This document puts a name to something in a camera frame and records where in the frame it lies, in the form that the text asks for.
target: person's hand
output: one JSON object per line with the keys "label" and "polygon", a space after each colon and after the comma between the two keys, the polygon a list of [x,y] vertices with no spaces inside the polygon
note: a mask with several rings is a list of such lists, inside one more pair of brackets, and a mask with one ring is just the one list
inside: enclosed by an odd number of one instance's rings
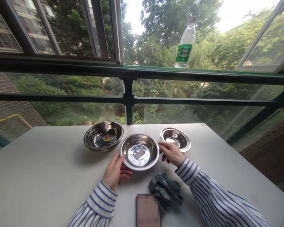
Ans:
{"label": "person's hand", "polygon": [[118,183],[121,179],[129,179],[133,174],[124,164],[124,156],[119,157],[119,152],[114,155],[113,159],[108,164],[102,182],[109,187],[113,192],[116,191]]}
{"label": "person's hand", "polygon": [[185,159],[184,154],[173,143],[159,142],[160,154],[163,152],[161,160],[179,167]]}

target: water bottle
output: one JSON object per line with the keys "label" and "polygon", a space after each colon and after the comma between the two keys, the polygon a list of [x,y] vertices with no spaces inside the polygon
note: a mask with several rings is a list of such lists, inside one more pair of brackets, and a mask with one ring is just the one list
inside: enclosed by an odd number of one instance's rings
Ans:
{"label": "water bottle", "polygon": [[188,26],[184,31],[180,45],[178,49],[178,54],[175,62],[175,68],[186,68],[190,51],[192,50],[192,45],[195,41],[196,36],[196,21],[197,17],[192,16],[188,21]]}

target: white table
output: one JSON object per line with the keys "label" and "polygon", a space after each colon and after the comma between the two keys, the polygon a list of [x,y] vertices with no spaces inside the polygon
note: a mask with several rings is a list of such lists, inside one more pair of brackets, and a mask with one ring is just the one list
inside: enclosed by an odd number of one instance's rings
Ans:
{"label": "white table", "polygon": [[[124,138],[145,133],[160,141],[170,125],[124,125]],[[248,163],[205,124],[173,124],[191,139],[185,155],[227,190],[247,199],[273,227],[284,227],[284,193]],[[83,144],[89,126],[35,127],[0,150],[0,226],[65,226],[102,179],[112,156],[119,151],[94,153]],[[117,189],[112,226],[136,226],[136,194],[148,193],[151,178],[166,172],[181,183],[184,204],[169,211],[162,226],[205,226],[194,198],[174,173],[158,161],[150,170],[135,172]]]}

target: striped sleeve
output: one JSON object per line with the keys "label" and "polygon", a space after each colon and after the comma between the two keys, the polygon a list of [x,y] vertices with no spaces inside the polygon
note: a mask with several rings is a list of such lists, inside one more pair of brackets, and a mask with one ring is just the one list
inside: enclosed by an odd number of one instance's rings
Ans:
{"label": "striped sleeve", "polygon": [[254,206],[225,190],[190,159],[186,158],[175,172],[190,187],[208,227],[269,227]]}
{"label": "striped sleeve", "polygon": [[117,196],[101,181],[66,227],[107,227]]}

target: green railing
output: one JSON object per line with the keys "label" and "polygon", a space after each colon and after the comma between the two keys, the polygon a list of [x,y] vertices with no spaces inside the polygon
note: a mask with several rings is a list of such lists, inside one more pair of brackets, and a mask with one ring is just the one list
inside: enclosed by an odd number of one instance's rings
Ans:
{"label": "green railing", "polygon": [[173,69],[160,67],[140,67],[121,65],[102,65],[88,63],[69,63],[66,61],[45,61],[31,59],[0,58],[0,72],[44,73],[51,75],[79,75],[118,77],[123,80],[123,96],[74,96],[74,95],[27,95],[1,94],[5,101],[44,101],[44,102],[97,102],[121,103],[126,107],[127,124],[133,123],[135,104],[185,104],[185,105],[220,105],[220,106],[260,106],[264,107],[258,114],[235,132],[227,142],[233,145],[280,108],[284,108],[284,91],[273,100],[233,100],[233,99],[197,99],[197,98],[160,98],[136,97],[133,94],[133,81],[136,79],[190,80],[244,84],[284,85],[284,72],[247,73],[206,71],[191,69]]}

